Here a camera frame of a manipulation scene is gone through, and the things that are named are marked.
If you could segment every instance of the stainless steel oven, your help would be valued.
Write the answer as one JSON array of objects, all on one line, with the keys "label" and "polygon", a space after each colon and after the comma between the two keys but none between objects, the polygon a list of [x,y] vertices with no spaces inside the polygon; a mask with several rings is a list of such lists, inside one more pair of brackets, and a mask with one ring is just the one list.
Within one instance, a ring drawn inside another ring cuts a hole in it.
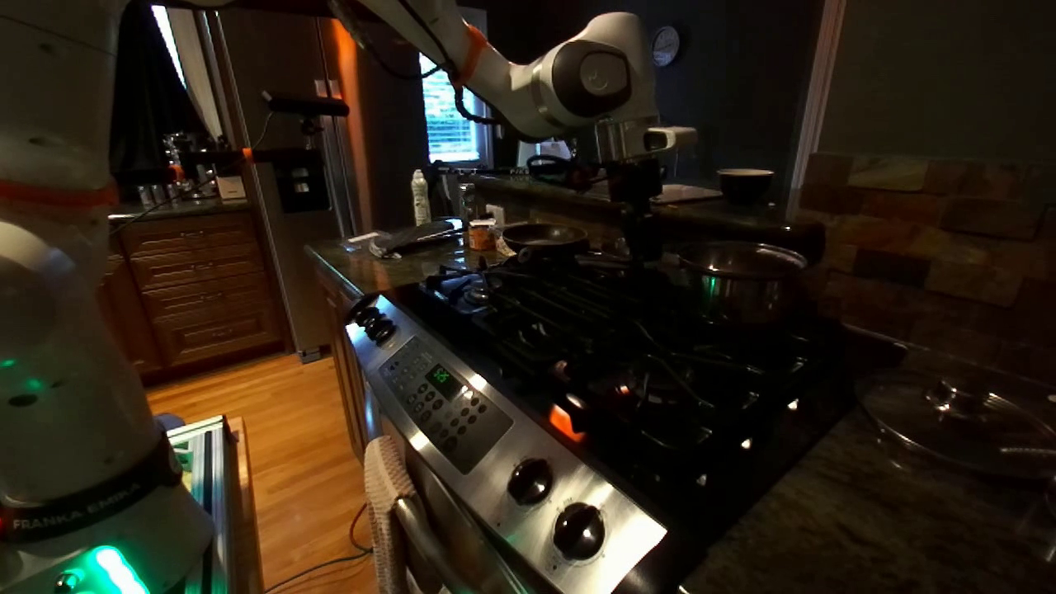
[{"label": "stainless steel oven", "polygon": [[438,272],[345,346],[397,591],[678,591],[850,405],[837,322],[715,329],[609,264]]}]

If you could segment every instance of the brick backsplash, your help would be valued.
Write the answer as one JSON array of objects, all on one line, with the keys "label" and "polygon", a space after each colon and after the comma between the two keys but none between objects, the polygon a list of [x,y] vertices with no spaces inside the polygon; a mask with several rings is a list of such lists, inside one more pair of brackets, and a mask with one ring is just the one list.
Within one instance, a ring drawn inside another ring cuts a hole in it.
[{"label": "brick backsplash", "polygon": [[1056,383],[1056,170],[814,156],[798,218],[824,220],[814,299],[871,333]]}]

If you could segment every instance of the hardwood floor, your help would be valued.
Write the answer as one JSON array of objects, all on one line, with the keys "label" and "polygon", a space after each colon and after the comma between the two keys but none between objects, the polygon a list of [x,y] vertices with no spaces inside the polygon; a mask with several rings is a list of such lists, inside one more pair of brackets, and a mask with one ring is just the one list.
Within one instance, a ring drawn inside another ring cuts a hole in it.
[{"label": "hardwood floor", "polygon": [[150,386],[156,413],[186,421],[226,417],[246,431],[262,581],[282,594],[377,591],[369,559],[321,569],[355,556],[350,529],[364,509],[358,459],[350,450],[333,360],[299,362],[290,353],[226,365],[221,374]]}]

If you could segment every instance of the stove control panel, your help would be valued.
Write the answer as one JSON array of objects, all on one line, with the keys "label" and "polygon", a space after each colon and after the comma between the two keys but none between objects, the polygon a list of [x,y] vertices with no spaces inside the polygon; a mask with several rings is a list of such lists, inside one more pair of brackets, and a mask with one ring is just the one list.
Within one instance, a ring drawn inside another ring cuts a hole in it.
[{"label": "stove control panel", "polygon": [[617,591],[666,529],[427,322],[389,296],[369,308],[345,333],[407,446],[559,591]]}]

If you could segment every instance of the gas stove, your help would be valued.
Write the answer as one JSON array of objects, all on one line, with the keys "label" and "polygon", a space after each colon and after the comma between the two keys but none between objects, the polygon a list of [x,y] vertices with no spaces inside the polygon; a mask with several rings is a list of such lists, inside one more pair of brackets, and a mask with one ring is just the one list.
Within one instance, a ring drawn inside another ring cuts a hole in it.
[{"label": "gas stove", "polygon": [[559,591],[674,589],[850,405],[841,328],[715,322],[607,258],[438,272],[364,299],[386,417]]}]

